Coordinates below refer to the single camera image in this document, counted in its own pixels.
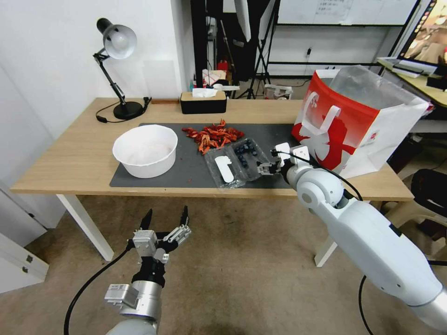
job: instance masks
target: lamp base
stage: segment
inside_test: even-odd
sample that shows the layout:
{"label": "lamp base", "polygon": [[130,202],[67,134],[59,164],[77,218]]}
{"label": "lamp base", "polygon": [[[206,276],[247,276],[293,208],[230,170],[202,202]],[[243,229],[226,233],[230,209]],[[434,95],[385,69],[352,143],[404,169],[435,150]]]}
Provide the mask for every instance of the lamp base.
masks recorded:
{"label": "lamp base", "polygon": [[123,106],[119,104],[113,110],[113,115],[120,120],[130,120],[143,114],[143,106],[138,102],[129,101]]}

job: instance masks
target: tissue box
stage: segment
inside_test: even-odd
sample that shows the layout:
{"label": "tissue box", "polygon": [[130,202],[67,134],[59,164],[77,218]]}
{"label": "tissue box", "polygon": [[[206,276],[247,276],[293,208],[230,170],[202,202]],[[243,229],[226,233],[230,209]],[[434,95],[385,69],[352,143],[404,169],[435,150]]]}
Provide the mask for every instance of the tissue box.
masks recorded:
{"label": "tissue box", "polygon": [[192,92],[182,92],[180,106],[183,114],[225,113],[227,97],[223,91],[210,98],[193,98]]}

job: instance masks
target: tripod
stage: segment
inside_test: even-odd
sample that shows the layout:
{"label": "tripod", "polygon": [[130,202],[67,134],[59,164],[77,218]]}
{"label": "tripod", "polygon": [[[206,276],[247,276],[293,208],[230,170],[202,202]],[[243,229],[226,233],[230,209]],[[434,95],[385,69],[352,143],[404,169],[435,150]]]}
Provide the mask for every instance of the tripod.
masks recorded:
{"label": "tripod", "polygon": [[[251,79],[250,87],[248,89],[246,89],[244,92],[242,92],[242,94],[240,94],[236,99],[242,98],[246,93],[248,93],[247,99],[251,99],[251,97],[256,99],[255,93],[253,91],[253,86],[255,84],[255,79],[256,79],[256,75],[257,75],[257,69],[259,68],[259,64],[261,62],[262,62],[262,66],[263,66],[264,71],[265,71],[265,73],[264,72],[261,73],[262,81],[264,82],[264,85],[265,85],[265,80],[267,79],[269,84],[271,84],[271,82],[270,82],[270,75],[269,75],[267,67],[268,67],[269,59],[270,59],[271,42],[273,40],[273,33],[275,31],[275,22],[277,22],[277,20],[278,20],[279,1],[280,0],[274,0],[274,1],[275,1],[275,3],[273,4],[273,9],[272,9],[271,14],[270,14],[269,24],[267,25],[267,29],[265,31],[264,38],[261,40],[261,45],[259,45],[259,42],[257,44],[257,49],[259,51],[259,56],[257,58],[255,71],[254,71],[253,77]],[[265,47],[266,42],[267,42],[267,38],[268,38],[268,35],[269,35],[270,27],[271,27],[271,34],[270,34],[269,48],[268,48],[268,54],[267,54],[267,63],[265,63],[264,56],[263,56],[262,52],[264,51],[264,47]]]}

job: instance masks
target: tissue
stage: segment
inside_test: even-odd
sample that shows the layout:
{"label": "tissue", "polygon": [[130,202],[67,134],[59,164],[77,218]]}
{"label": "tissue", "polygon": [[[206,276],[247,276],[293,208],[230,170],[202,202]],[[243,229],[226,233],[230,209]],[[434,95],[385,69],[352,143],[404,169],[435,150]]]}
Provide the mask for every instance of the tissue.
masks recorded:
{"label": "tissue", "polygon": [[192,97],[193,98],[210,98],[216,96],[217,90],[212,88],[193,88]]}

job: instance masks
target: black desk lamp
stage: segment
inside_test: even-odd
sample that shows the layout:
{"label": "black desk lamp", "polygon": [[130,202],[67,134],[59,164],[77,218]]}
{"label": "black desk lamp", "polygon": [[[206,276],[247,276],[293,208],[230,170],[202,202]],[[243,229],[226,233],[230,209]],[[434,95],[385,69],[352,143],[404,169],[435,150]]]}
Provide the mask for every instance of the black desk lamp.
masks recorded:
{"label": "black desk lamp", "polygon": [[102,33],[102,42],[104,48],[95,53],[93,57],[96,59],[101,70],[104,72],[107,80],[110,83],[115,94],[120,99],[120,104],[116,106],[113,110],[113,115],[117,119],[130,120],[137,116],[140,116],[146,111],[148,105],[148,99],[144,98],[144,107],[138,102],[125,101],[125,96],[120,87],[113,82],[107,73],[102,62],[107,58],[112,57],[115,59],[124,59],[129,57],[135,50],[136,47],[136,35],[134,31],[126,26],[114,25],[108,19],[99,19],[96,23],[98,30]]}

